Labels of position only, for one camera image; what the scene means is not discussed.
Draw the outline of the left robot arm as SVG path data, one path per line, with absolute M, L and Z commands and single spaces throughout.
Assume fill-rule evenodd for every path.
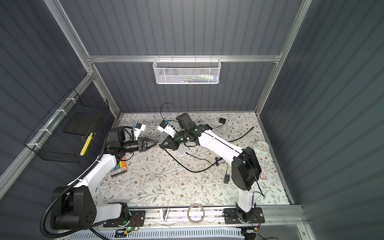
M 40 232 L 47 238 L 62 238 L 80 230 L 92 230 L 107 221 L 131 222 L 126 203 L 96 205 L 94 193 L 107 173 L 123 161 L 126 153 L 151 149 L 151 139 L 140 137 L 143 124 L 112 128 L 107 133 L 97 159 L 67 186 L 52 193 L 52 202 L 40 220 Z

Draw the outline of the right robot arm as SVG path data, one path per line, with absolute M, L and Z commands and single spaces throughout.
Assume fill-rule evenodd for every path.
M 177 151 L 184 148 L 187 142 L 209 149 L 227 162 L 231 167 L 232 181 L 239 189 L 239 198 L 236 204 L 237 216 L 243 223 L 254 218 L 256 204 L 254 194 L 263 194 L 258 183 L 262 173 L 261 166 L 255 151 L 251 147 L 241 148 L 220 138 L 209 125 L 197 125 L 189 114 L 183 113 L 176 117 L 181 128 L 176 131 L 169 121 L 162 120 L 158 126 L 160 132 L 168 134 L 160 144 L 160 148 L 167 151 Z

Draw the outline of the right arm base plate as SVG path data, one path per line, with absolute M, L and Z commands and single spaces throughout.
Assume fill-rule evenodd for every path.
M 230 224 L 263 224 L 265 217 L 261 208 L 252 208 L 248 213 L 245 213 L 238 208 L 225 208 L 223 210 L 225 223 Z

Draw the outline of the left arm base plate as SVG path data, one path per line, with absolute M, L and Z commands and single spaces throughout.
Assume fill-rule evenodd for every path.
M 107 220 L 104 222 L 104 228 L 134 228 L 142 227 L 145 221 L 145 211 L 129 211 L 127 218 L 120 216 L 117 219 Z

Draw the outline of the white network switch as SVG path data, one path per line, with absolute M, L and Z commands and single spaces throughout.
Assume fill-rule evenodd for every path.
M 176 152 L 180 155 L 183 156 L 189 151 L 189 148 L 185 144 L 180 144 Z

